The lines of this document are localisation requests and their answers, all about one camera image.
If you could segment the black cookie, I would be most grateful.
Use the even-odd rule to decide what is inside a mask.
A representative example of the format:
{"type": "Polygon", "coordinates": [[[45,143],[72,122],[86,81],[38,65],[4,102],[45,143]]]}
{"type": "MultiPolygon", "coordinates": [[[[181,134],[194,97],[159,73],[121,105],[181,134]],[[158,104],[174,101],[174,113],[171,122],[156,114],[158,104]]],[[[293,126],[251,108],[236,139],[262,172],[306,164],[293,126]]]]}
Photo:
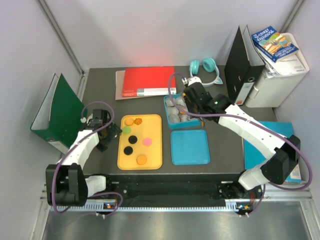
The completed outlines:
{"type": "Polygon", "coordinates": [[[138,141],[138,138],[135,136],[135,135],[131,135],[129,138],[128,138],[128,142],[130,144],[135,144],[136,142],[138,141]]]}
{"type": "Polygon", "coordinates": [[[133,153],[133,148],[131,146],[126,146],[123,150],[124,154],[129,156],[133,153]]]}

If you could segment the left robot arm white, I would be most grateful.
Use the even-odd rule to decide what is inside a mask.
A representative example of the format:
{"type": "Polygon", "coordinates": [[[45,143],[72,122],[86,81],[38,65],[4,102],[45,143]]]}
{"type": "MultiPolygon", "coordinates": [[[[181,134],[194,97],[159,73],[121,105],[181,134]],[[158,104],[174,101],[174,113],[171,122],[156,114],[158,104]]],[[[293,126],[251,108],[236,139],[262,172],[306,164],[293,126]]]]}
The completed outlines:
{"type": "Polygon", "coordinates": [[[109,198],[114,191],[103,175],[86,177],[83,172],[86,161],[96,148],[105,151],[122,130],[113,123],[105,109],[94,109],[89,117],[83,117],[82,128],[63,159],[50,164],[45,170],[47,202],[63,207],[82,207],[94,194],[109,198]]]}

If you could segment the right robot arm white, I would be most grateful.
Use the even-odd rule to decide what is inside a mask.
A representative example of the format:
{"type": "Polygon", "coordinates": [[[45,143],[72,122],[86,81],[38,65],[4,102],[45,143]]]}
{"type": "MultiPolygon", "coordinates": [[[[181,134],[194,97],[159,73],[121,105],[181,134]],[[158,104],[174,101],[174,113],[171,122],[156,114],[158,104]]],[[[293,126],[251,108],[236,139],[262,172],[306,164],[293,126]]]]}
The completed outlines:
{"type": "Polygon", "coordinates": [[[240,174],[233,185],[237,197],[245,198],[258,185],[281,185],[285,182],[299,162],[301,141],[297,136],[285,137],[271,131],[223,94],[211,96],[198,77],[183,78],[182,82],[187,108],[191,113],[202,115],[235,132],[265,158],[264,162],[240,174]]]}

